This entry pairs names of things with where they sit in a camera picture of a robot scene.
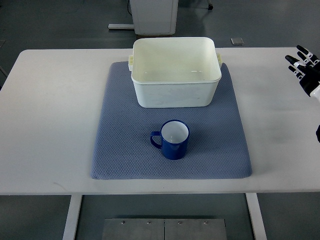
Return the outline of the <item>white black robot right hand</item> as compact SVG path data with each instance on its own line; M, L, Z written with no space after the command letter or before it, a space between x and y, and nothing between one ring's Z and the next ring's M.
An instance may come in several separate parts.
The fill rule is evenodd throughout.
M288 69L299 80L304 92L311 98L320 101L320 59L301 45L296 46L299 59L286 55Z

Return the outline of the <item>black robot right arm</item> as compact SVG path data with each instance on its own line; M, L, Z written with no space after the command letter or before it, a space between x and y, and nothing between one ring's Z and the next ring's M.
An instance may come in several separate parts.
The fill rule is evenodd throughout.
M316 137L317 137L317 141L320 143L320 125L318 126L315 134L316 134Z

